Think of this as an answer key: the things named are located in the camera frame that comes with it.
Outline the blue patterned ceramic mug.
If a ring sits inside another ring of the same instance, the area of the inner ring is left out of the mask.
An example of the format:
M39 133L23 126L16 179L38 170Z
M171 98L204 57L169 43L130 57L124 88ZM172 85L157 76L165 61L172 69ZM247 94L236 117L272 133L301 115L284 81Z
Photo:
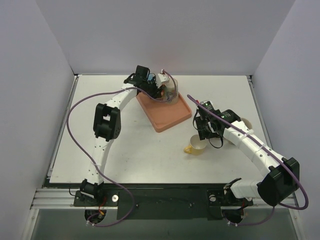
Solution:
M151 72L151 73L149 73L149 75L147 77L147 82L152 84L152 83L156 82L156 79L157 79L156 74Z

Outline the yellow ceramic mug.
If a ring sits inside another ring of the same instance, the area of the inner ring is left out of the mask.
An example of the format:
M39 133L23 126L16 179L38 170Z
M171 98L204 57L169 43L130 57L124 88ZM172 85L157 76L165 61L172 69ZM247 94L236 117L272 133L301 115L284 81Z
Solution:
M193 135L189 140L189 145L183 149L183 152L198 156L204 152L206 146L207 143L204 140L200 140L198 135Z

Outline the beige mug orange floral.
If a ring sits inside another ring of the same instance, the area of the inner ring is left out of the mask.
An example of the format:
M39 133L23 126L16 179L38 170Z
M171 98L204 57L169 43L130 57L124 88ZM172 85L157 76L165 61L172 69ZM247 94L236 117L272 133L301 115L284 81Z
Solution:
M175 105L178 102L178 81L175 78L162 86L160 100L169 105Z

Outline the beige mug blue floral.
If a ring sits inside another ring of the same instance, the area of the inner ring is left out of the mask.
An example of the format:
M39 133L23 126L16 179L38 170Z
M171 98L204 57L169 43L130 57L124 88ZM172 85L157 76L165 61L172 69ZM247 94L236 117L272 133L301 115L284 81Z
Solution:
M251 130L251 129L253 128L252 123L251 123L248 119L242 117L241 120L244 122L245 126L246 126L249 130Z

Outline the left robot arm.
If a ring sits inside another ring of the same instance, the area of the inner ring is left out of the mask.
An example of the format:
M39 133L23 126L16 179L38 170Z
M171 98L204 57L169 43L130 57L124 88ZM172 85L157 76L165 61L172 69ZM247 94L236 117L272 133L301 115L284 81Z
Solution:
M128 76L120 90L112 93L113 97L106 103L99 103L95 108L93 132L94 150L87 175L80 185L81 194L92 206L103 200L102 186L107 157L114 140L121 132L121 111L140 92L157 99L161 97L162 85L157 83L156 76L150 76L150 69L141 65Z

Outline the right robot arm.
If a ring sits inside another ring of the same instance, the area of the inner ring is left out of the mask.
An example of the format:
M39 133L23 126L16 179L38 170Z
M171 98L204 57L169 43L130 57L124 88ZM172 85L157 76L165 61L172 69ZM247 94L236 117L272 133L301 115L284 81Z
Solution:
M240 199L261 198L270 206L280 204L299 186L300 164L273 151L232 110L214 109L212 102L196 102L195 123L201 140L220 138L235 145L258 169L263 179L236 178L223 188L224 201L230 205Z

